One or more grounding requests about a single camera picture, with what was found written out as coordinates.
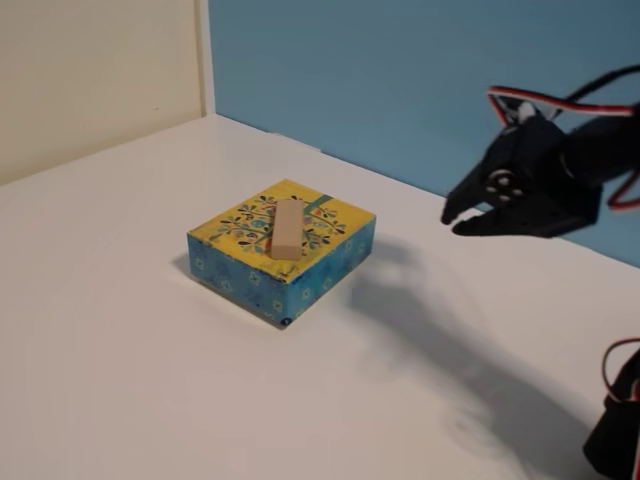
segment decorative box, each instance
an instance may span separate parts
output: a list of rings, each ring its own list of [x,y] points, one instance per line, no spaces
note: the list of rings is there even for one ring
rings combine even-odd
[[[269,256],[276,202],[304,201],[300,260]],[[270,323],[287,327],[370,253],[372,213],[283,180],[187,234],[191,273]]]

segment wooden block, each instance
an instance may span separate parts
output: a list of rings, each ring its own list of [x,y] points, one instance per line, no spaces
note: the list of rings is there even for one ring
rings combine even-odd
[[[280,200],[271,240],[271,258],[274,260],[299,260],[302,257],[302,200]]]

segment yellow box lid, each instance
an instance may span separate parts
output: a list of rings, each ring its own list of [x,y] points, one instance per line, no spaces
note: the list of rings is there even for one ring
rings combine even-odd
[[[303,256],[273,260],[269,256],[276,202],[299,198],[305,203]],[[291,180],[282,180],[191,230],[189,235],[285,283],[370,222],[375,215]]]

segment blue wall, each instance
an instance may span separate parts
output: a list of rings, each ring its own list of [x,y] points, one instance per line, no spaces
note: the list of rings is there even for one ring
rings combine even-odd
[[[210,14],[218,113],[442,195],[499,130],[488,85],[562,96],[640,62],[640,0],[210,0]],[[640,75],[590,98],[639,99]],[[640,265],[637,213],[603,209],[569,238]]]

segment painted tree design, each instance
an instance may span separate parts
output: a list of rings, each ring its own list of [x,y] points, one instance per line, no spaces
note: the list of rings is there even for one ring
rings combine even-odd
[[[307,206],[311,203],[301,200]],[[277,200],[261,195],[253,203],[243,204],[236,210],[235,216],[220,220],[217,233],[209,240],[216,242],[222,235],[230,235],[245,252],[266,252],[271,246]],[[321,245],[330,245],[332,237],[345,234],[346,225],[339,222],[337,215],[336,210],[322,206],[313,207],[311,211],[305,209],[303,255],[307,255],[307,249],[315,250]]]

